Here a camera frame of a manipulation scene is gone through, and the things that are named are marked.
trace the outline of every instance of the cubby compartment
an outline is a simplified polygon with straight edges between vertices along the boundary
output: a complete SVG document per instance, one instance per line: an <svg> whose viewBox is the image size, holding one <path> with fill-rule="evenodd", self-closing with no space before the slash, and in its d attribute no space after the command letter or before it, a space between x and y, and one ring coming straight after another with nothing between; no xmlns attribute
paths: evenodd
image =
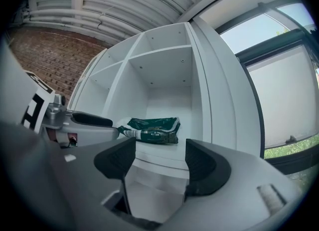
<svg viewBox="0 0 319 231"><path fill-rule="evenodd" d="M185 23L155 28L143 33L131 56L174 46L189 45Z"/></svg>
<svg viewBox="0 0 319 231"><path fill-rule="evenodd" d="M98 60L91 74L123 61L138 37L139 35L135 35L109 48Z"/></svg>
<svg viewBox="0 0 319 231"><path fill-rule="evenodd" d="M125 183L132 215L164 223L182 206L187 179L131 166Z"/></svg>
<svg viewBox="0 0 319 231"><path fill-rule="evenodd" d="M98 116L102 115L110 88L122 63L122 61L114 63L90 75L75 105L76 111L83 111Z"/></svg>
<svg viewBox="0 0 319 231"><path fill-rule="evenodd" d="M74 110L101 116L108 94L107 89L88 79L75 103Z"/></svg>
<svg viewBox="0 0 319 231"><path fill-rule="evenodd" d="M191 45L155 50L134 56L125 63L103 116L112 119L114 124L126 117L178 117L180 120L178 144L137 142L136 158L188 172L184 161L185 140L203 139L201 88L196 65Z"/></svg>

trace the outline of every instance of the window frame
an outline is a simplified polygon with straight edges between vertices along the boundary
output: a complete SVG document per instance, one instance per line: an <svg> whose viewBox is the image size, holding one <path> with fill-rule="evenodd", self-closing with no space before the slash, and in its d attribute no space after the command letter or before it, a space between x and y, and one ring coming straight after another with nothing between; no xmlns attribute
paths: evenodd
<svg viewBox="0 0 319 231"><path fill-rule="evenodd" d="M299 45L304 45L312 59L312 62L319 65L319 44L304 28L288 31L236 54L236 57L242 65L250 82L258 108L261 123L261 134L264 136L261 144L261 158L264 158L265 153L265 125L257 90L247 70L247 66L295 48ZM290 144L283 144L276 147L284 147ZM300 172L319 163L319 144L291 155L268 158L265 160L284 174Z"/></svg>
<svg viewBox="0 0 319 231"><path fill-rule="evenodd" d="M260 2L260 3L258 3L258 7L239 15L234 19L231 19L230 21L228 21L228 22L224 23L223 25L221 25L220 27L216 28L215 31L220 35L226 31L240 25L241 23L244 23L250 19L253 19L261 14L266 14L270 18L277 20L274 17L272 17L271 14L267 14L268 11L275 11L279 15L284 15L290 21L293 21L296 25L301 26L299 23L296 23L296 21L293 20L290 16L286 15L285 13L283 13L277 9L278 7L282 7L282 6L290 5L290 4L296 4L296 3L302 3L302 2L300 0L275 0L275 1L270 2L270 3ZM278 22L280 22L284 27L287 27L287 28L290 27L289 25L285 25L285 22L284 23L282 23L281 21L278 21Z"/></svg>

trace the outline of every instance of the white wall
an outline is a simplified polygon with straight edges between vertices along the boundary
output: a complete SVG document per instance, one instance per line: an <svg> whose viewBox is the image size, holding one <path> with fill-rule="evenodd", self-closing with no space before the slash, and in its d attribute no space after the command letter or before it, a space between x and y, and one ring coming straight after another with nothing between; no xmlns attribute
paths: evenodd
<svg viewBox="0 0 319 231"><path fill-rule="evenodd" d="M318 132L318 83L304 46L248 67L265 122L265 147Z"/></svg>

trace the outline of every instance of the grass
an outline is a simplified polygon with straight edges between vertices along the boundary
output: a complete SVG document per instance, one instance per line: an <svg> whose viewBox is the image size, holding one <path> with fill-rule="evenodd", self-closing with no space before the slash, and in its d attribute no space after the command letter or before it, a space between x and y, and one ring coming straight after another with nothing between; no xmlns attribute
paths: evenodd
<svg viewBox="0 0 319 231"><path fill-rule="evenodd" d="M310 137L309 139L296 142L294 144L290 144L287 146L282 146L273 149L266 149L265 150L265 159L266 158L275 158L275 157L282 157L286 155L291 155L302 150L311 148L315 145L319 144L319 134Z"/></svg>

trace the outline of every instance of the window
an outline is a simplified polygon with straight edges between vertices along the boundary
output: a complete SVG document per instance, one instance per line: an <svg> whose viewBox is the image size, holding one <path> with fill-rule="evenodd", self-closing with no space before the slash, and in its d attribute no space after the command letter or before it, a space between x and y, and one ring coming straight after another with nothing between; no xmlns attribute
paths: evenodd
<svg viewBox="0 0 319 231"><path fill-rule="evenodd" d="M264 116L265 149L290 144L318 133L318 82L313 63L303 45L247 69ZM313 137L309 142L299 142L283 150L266 151L265 157L296 153L317 142L318 137Z"/></svg>
<svg viewBox="0 0 319 231"><path fill-rule="evenodd" d="M265 14L261 14L237 25L220 36L236 54L284 31L285 28L281 24Z"/></svg>
<svg viewBox="0 0 319 231"><path fill-rule="evenodd" d="M278 10L289 15L292 19L302 25L309 32L316 28L315 22L302 3L295 3L277 8Z"/></svg>

